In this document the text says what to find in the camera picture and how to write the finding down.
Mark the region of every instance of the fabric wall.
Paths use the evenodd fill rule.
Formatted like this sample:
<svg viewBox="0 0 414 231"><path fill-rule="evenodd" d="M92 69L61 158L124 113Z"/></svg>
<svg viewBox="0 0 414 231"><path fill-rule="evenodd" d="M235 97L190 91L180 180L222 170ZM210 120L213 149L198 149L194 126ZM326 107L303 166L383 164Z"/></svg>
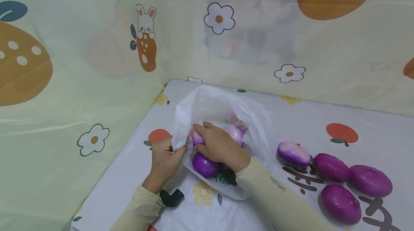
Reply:
<svg viewBox="0 0 414 231"><path fill-rule="evenodd" d="M414 0L155 2L173 78L414 116Z"/></svg>
<svg viewBox="0 0 414 231"><path fill-rule="evenodd" d="M169 81L131 49L139 2L0 0L0 230L67 230Z"/></svg>
<svg viewBox="0 0 414 231"><path fill-rule="evenodd" d="M414 116L413 4L0 0L0 229L65 229L172 78Z"/></svg>

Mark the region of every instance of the red onion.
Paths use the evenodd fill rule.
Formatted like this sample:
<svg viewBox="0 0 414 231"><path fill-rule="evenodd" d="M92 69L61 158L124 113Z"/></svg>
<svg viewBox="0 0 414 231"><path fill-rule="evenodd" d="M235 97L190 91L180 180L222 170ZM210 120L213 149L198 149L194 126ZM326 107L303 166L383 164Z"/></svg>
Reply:
<svg viewBox="0 0 414 231"><path fill-rule="evenodd" d="M277 147L277 154L291 166L306 167L311 163L309 152L292 141L281 142Z"/></svg>
<svg viewBox="0 0 414 231"><path fill-rule="evenodd" d="M201 144L204 145L203 137L194 129L190 130L190 136L193 139L193 146Z"/></svg>
<svg viewBox="0 0 414 231"><path fill-rule="evenodd" d="M193 169L205 179L213 178L220 170L220 163L213 162L198 152L194 155L192 163Z"/></svg>
<svg viewBox="0 0 414 231"><path fill-rule="evenodd" d="M240 128L237 125L226 125L223 130L225 132L227 132L232 139L234 139L234 141L236 142L237 146L242 147L243 146L243 136L244 136L244 132L242 130L242 128Z"/></svg>
<svg viewBox="0 0 414 231"><path fill-rule="evenodd" d="M229 167L225 163L221 163L221 169L227 170Z"/></svg>
<svg viewBox="0 0 414 231"><path fill-rule="evenodd" d="M313 159L313 166L322 176L334 182L348 182L351 178L351 170L342 160L332 155L320 153Z"/></svg>
<svg viewBox="0 0 414 231"><path fill-rule="evenodd" d="M321 193L322 203L333 218L345 225L358 223L362 216L359 201L341 185L327 185Z"/></svg>
<svg viewBox="0 0 414 231"><path fill-rule="evenodd" d="M351 184L360 192L374 198L382 198L392 192L392 182L382 171L363 165L350 169Z"/></svg>

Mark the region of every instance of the yellow flower print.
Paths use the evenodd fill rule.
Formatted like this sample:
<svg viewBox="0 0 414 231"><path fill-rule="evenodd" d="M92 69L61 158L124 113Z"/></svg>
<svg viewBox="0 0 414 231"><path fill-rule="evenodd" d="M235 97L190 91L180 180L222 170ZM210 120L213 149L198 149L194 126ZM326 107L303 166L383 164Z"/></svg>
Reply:
<svg viewBox="0 0 414 231"><path fill-rule="evenodd" d="M163 93L161 93L160 96L155 100L155 104L164 105L165 101L167 100L168 100L168 97L165 96Z"/></svg>
<svg viewBox="0 0 414 231"><path fill-rule="evenodd" d="M211 207L214 201L216 190L203 181L193 185L194 203Z"/></svg>
<svg viewBox="0 0 414 231"><path fill-rule="evenodd" d="M290 105L294 105L295 103L300 103L302 101L300 98L292 98L287 96L282 96L282 100L287 101L287 103Z"/></svg>

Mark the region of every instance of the plastic bag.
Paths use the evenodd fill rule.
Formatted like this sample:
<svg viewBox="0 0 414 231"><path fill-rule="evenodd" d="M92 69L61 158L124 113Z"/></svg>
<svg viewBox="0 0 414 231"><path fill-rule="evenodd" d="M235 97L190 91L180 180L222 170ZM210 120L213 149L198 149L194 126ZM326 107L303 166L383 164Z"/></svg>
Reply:
<svg viewBox="0 0 414 231"><path fill-rule="evenodd" d="M276 149L269 143L269 137L272 136L270 113L261 104L243 95L232 94L206 85L198 87L179 102L175 111L172 149L176 151L186 144L188 151L183 159L183 165L221 193L238 200L247 198L248 194L238 185L229 185L219 176L205 179L193 170L192 159L196 151L193 149L191 138L187 139L187 134L194 123L202 125L204 121L211 122L220 128L227 124L237 124L242 129L247 129L242 140L245 143L245 149L270 169L276 157Z"/></svg>

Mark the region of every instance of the long sleeve shirt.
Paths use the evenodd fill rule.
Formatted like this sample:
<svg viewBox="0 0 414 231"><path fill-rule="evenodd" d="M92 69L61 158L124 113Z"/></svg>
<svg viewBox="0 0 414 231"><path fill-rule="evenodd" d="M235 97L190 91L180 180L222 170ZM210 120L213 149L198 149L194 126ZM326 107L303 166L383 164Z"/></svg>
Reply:
<svg viewBox="0 0 414 231"><path fill-rule="evenodd" d="M277 231L333 231L305 201L270 174L259 161L236 173L236 182L251 194ZM163 207L161 198L139 186L111 231L147 231Z"/></svg>

